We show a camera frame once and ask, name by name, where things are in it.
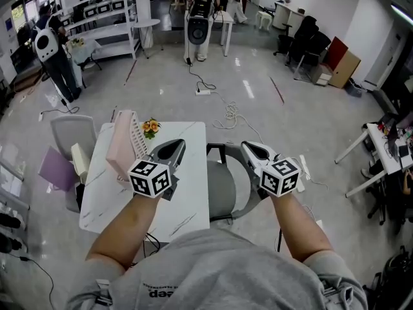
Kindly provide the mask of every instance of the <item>power strip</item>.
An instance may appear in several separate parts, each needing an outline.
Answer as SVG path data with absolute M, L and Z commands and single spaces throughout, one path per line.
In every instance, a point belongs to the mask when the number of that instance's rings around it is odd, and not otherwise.
M 199 92 L 196 90 L 195 91 L 196 96 L 210 96 L 211 91 L 210 90 L 200 90 Z

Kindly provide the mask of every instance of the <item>backpack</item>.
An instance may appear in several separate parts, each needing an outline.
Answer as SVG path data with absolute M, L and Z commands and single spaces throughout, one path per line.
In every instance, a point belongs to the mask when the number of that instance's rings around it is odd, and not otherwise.
M 39 60 L 42 62 L 47 61 L 59 50 L 59 39 L 52 28 L 49 27 L 49 20 L 47 20 L 46 26 L 43 30 L 40 30 L 37 26 L 37 36 L 34 40 L 34 46 L 37 52 Z

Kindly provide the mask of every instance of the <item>gray chair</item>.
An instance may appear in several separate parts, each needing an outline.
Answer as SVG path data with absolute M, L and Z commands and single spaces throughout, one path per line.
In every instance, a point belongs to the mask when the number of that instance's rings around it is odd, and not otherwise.
M 60 116 L 52 119 L 50 126 L 59 152 L 68 161 L 72 161 L 71 148 L 76 143 L 92 158 L 97 141 L 93 118 L 80 115 Z
M 210 221 L 237 219 L 249 213 L 261 200 L 268 197 L 268 193 L 259 188 L 259 177 L 248 166 L 240 146 L 223 143 L 209 143 L 206 146 L 206 155 L 210 150 L 219 149 L 221 163 L 208 160 L 208 200 Z M 242 210 L 234 211 L 236 204 L 236 188 L 234 178 L 227 167 L 226 155 L 235 158 L 242 164 L 250 179 L 250 197 Z

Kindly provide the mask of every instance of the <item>stool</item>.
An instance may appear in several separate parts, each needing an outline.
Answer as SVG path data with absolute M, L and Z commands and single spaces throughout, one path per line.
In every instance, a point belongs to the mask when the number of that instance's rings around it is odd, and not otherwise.
M 268 15 L 266 12 L 258 12 L 256 14 L 256 26 L 258 26 L 258 22 L 260 21 L 259 29 L 262 29 L 265 19 L 268 21 L 267 22 L 267 31 L 269 31 L 270 30 L 270 25 L 271 25 L 271 22 L 272 22 L 272 17 L 271 17 L 271 15 Z

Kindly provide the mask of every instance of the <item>laptop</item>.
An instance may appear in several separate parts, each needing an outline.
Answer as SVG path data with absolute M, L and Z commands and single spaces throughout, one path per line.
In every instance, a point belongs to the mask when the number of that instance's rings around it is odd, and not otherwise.
M 396 123 L 393 123 L 390 132 L 387 135 L 388 140 L 388 151 L 391 153 L 393 158 L 398 162 L 399 161 L 399 152 L 398 146 L 396 145 L 396 140 L 398 139 L 398 130 Z

